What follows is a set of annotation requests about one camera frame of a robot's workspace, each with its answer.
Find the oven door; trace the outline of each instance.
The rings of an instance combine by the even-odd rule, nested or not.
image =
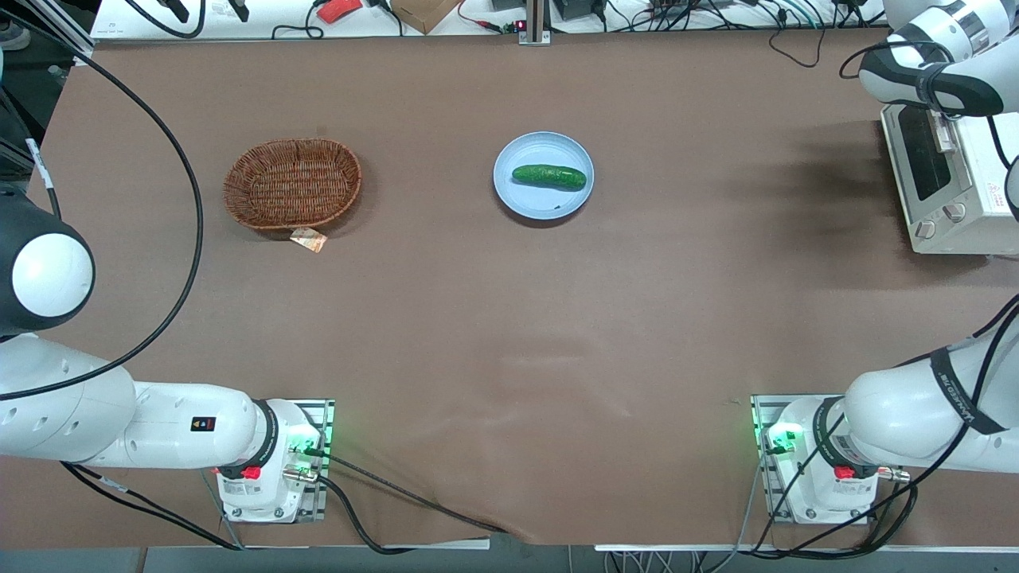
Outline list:
[[[924,218],[969,189],[969,173],[951,121],[942,127],[942,139],[947,131],[951,141],[946,146],[935,139],[925,109],[892,105],[882,115],[907,223]]]

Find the cardboard box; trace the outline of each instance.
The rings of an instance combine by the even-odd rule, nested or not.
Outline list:
[[[393,13],[422,34],[428,34],[457,7],[460,0],[390,0]]]

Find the red button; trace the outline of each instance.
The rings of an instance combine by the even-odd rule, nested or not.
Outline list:
[[[836,479],[852,479],[856,476],[856,472],[853,468],[849,466],[836,466],[835,467],[835,477]]]

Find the oven knob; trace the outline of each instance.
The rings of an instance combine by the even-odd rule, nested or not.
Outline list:
[[[945,216],[954,223],[961,221],[966,216],[966,206],[962,203],[946,205],[942,207],[942,211],[945,211]]]
[[[934,236],[934,221],[920,221],[916,225],[916,236],[920,239],[930,239]]]

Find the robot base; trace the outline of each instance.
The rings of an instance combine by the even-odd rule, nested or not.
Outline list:
[[[776,522],[842,523],[870,509],[877,492],[877,476],[865,479],[838,479],[834,468],[820,456],[807,458],[817,447],[811,430],[814,414],[827,395],[755,396],[754,426],[758,448],[776,446],[791,452],[768,456],[763,478],[768,510]],[[776,507],[793,478],[782,507]],[[867,520],[857,522],[866,525]]]
[[[286,478],[283,470],[311,470],[327,475],[327,464],[321,459],[294,450],[313,447],[329,452],[334,402],[269,400],[268,405],[278,423],[275,449],[256,479],[216,476],[223,513],[233,522],[319,521],[325,516],[325,486]]]

